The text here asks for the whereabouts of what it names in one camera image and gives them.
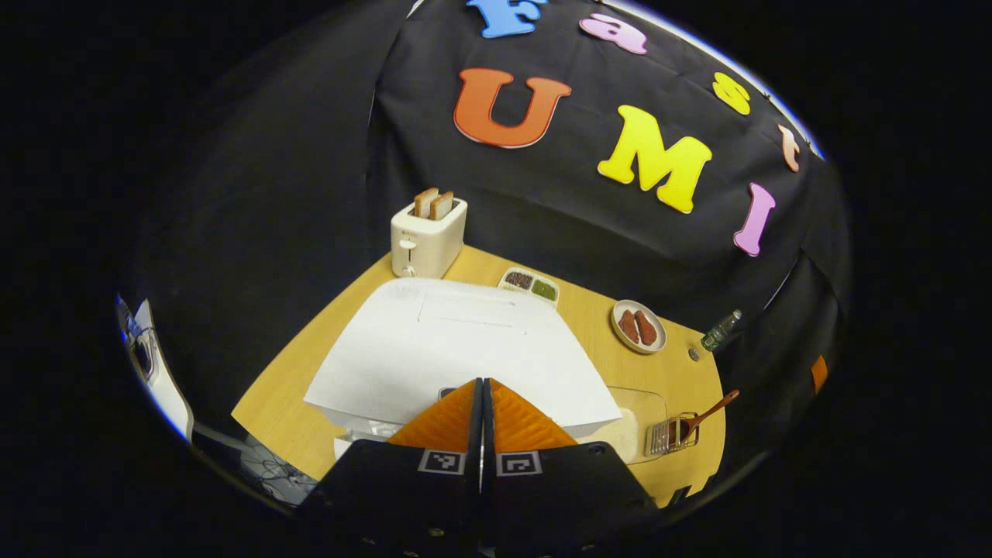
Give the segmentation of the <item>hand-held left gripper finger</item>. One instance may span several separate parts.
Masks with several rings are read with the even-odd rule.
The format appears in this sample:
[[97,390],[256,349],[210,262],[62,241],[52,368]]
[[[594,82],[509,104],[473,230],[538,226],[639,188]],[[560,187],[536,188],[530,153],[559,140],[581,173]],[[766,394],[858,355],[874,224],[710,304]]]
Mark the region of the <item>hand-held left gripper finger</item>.
[[357,440],[295,516],[329,557],[472,557],[478,544],[483,381],[444,397],[463,401],[456,448],[426,441]]
[[497,557],[622,557],[660,511],[615,449],[575,442],[496,379],[483,382],[482,541]]

